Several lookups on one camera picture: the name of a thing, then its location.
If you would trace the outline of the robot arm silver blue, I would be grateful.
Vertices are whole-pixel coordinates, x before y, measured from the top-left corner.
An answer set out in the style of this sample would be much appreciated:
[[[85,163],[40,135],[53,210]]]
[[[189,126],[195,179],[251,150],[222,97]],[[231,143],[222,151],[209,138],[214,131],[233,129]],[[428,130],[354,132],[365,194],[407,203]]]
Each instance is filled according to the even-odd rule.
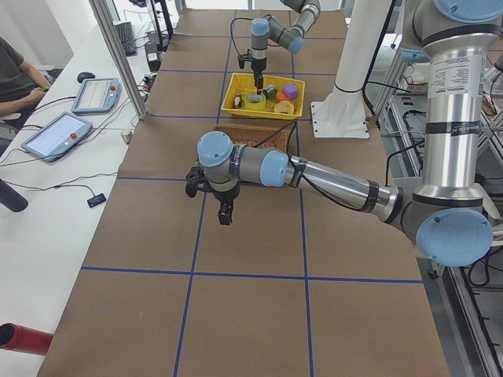
[[[380,185],[271,148],[235,145],[223,132],[211,131],[198,141],[186,194],[212,193],[220,223],[229,225],[241,182],[307,189],[349,210],[375,214],[433,262],[476,262],[493,242],[475,164],[486,52],[498,39],[501,16],[499,1],[406,3],[404,49],[421,49],[430,68],[424,167],[415,189]]]
[[[266,70],[269,41],[277,43],[291,54],[297,54],[304,44],[304,37],[316,23],[321,13],[319,1],[281,1],[299,14],[290,27],[283,27],[274,16],[255,18],[251,22],[251,48],[238,57],[240,68],[249,61],[257,93],[263,90],[263,72]]]

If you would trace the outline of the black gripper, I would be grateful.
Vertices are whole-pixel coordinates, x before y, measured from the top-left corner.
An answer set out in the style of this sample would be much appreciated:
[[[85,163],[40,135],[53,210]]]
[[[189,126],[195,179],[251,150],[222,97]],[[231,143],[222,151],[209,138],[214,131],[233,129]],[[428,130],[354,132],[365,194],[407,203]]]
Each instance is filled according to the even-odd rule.
[[[255,91],[257,95],[263,92],[263,72],[266,70],[266,58],[252,59],[251,69],[255,80]]]
[[[221,225],[227,224],[231,225],[232,213],[233,213],[233,201],[239,196],[239,191],[237,192],[218,192],[217,199],[220,202],[220,208],[218,210],[218,220]]]

